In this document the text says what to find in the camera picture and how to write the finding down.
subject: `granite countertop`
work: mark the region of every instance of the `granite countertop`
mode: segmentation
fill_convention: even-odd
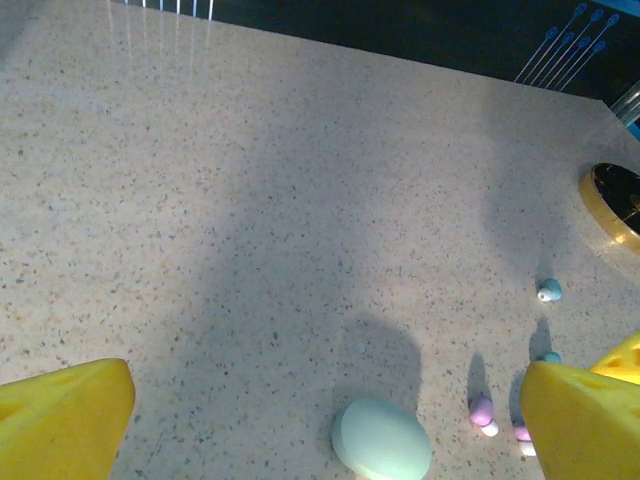
[[[14,3],[0,382],[127,359],[114,479],[354,478],[329,427],[365,395],[417,413],[429,479],[542,478],[509,426],[530,354],[587,367],[638,327],[638,259],[577,190],[597,162],[640,169],[605,105],[106,0]],[[493,439],[467,419],[482,388]]]

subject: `countertop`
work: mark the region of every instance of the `countertop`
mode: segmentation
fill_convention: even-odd
[[[510,427],[530,358],[588,367],[638,328],[638,258],[577,189],[640,169],[604,104],[106,0],[3,3],[0,382],[125,358],[114,479],[354,478],[329,427],[368,395],[416,412],[429,479],[542,478]]]

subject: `gold rim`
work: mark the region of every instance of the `gold rim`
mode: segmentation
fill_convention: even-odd
[[[640,254],[640,236],[618,217],[602,198],[595,184],[596,165],[580,180],[580,196],[589,213],[616,242]]]

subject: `purple candy egg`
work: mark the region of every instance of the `purple candy egg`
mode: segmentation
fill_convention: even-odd
[[[530,442],[531,435],[529,435],[529,429],[524,425],[524,423],[516,424],[514,427],[514,432],[516,434],[516,438],[521,442]]]
[[[493,402],[485,394],[481,393],[471,400],[469,405],[469,418],[480,427],[486,427],[493,420]]]

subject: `dark background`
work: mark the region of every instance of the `dark background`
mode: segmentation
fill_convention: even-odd
[[[191,15],[193,0],[181,2]],[[514,80],[549,28],[559,30],[579,1],[524,0],[215,0],[215,20]],[[597,8],[603,18],[586,32],[593,38],[616,10],[586,2],[587,11],[567,31],[578,34]],[[147,5],[158,8],[158,0]],[[175,12],[176,0],[164,2]],[[206,18],[208,0],[198,0]],[[594,55],[565,90],[611,105],[640,79],[640,18],[620,21],[602,37]]]

